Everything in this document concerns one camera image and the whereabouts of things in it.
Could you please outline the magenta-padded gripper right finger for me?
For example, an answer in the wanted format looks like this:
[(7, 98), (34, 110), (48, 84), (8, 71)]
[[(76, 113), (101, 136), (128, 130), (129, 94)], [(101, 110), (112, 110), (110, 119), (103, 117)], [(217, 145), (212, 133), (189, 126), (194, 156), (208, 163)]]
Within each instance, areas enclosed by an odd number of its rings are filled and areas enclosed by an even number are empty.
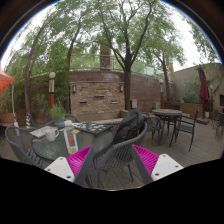
[(131, 153), (145, 185), (183, 169), (167, 154), (157, 155), (137, 145), (131, 146)]

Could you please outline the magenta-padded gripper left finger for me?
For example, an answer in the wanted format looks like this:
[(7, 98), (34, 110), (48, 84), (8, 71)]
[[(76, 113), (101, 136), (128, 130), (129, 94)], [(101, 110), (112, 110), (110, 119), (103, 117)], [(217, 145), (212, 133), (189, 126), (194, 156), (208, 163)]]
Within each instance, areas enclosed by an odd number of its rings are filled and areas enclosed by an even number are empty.
[(84, 183), (87, 183), (91, 187), (88, 170), (93, 157), (94, 147), (90, 145), (67, 158), (58, 157), (46, 168), (46, 171), (76, 185), (82, 186)]

